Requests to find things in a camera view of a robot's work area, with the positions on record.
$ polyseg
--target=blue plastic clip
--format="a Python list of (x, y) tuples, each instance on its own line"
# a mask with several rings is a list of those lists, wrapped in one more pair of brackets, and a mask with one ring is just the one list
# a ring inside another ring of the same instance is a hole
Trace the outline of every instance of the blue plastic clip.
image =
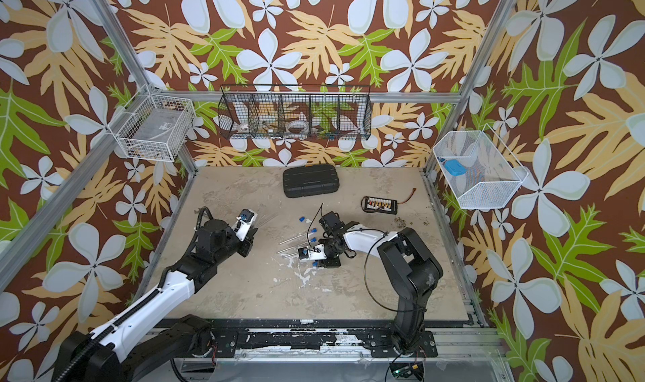
[(444, 168), (452, 176), (459, 176), (466, 173), (467, 169), (457, 160), (449, 160), (444, 163)]

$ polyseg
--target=black mounting plate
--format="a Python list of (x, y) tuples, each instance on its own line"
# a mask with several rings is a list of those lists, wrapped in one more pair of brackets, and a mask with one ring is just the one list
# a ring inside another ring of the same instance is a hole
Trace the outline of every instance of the black mounting plate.
[[(418, 347), (423, 349), (419, 355), (425, 354), (428, 358), (439, 355), (435, 338), (430, 330), (425, 330), (421, 333)], [(368, 334), (368, 346), (366, 348), (372, 352), (372, 357), (374, 358), (392, 358), (399, 355), (394, 350), (391, 332), (385, 330), (370, 332)]]
[(238, 345), (238, 332), (236, 330), (213, 329), (212, 333), (213, 342), (211, 344), (217, 347), (215, 357), (233, 358)]

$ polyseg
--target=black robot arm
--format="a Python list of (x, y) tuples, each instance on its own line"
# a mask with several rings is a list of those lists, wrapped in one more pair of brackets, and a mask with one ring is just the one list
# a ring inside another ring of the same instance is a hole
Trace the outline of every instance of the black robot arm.
[[(399, 353), (410, 354), (416, 351), (424, 331), (428, 298), (443, 276), (443, 269), (412, 228), (400, 231), (398, 238), (383, 243), (378, 251), (392, 287), (399, 294), (393, 344)], [(404, 255), (414, 258), (407, 262)]]

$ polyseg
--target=clear plastic straw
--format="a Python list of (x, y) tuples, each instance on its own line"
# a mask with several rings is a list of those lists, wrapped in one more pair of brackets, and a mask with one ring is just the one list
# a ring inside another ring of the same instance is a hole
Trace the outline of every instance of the clear plastic straw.
[[(311, 235), (311, 234), (315, 234), (317, 231), (318, 231), (318, 229), (313, 228), (313, 229), (311, 229), (311, 231), (309, 232), (309, 234), (310, 234), (310, 235)], [(279, 243), (279, 245), (284, 245), (284, 244), (285, 244), (285, 243), (287, 243), (287, 242), (291, 242), (291, 241), (297, 240), (297, 239), (299, 239), (299, 238), (302, 238), (302, 237), (303, 237), (303, 236), (305, 236), (305, 235), (306, 235), (306, 232), (303, 232), (302, 234), (297, 234), (296, 236), (291, 237), (291, 238), (289, 238), (288, 240), (284, 240), (284, 241), (280, 242), (280, 243)]]

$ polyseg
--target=metal frame post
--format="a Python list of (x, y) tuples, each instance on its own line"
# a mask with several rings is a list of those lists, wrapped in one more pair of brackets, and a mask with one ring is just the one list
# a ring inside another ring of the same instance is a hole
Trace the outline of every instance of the metal frame post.
[(145, 85), (150, 86), (151, 83), (148, 80), (141, 62), (137, 58), (137, 53), (130, 44), (130, 40), (125, 33), (125, 29), (121, 26), (121, 23), (117, 19), (116, 15), (110, 9), (110, 5), (107, 0), (91, 0), (92, 4), (96, 8), (96, 11), (103, 23), (103, 29), (112, 40), (115, 50), (121, 55), (123, 63), (128, 71), (134, 77), (134, 81), (137, 84), (138, 89), (142, 89)]

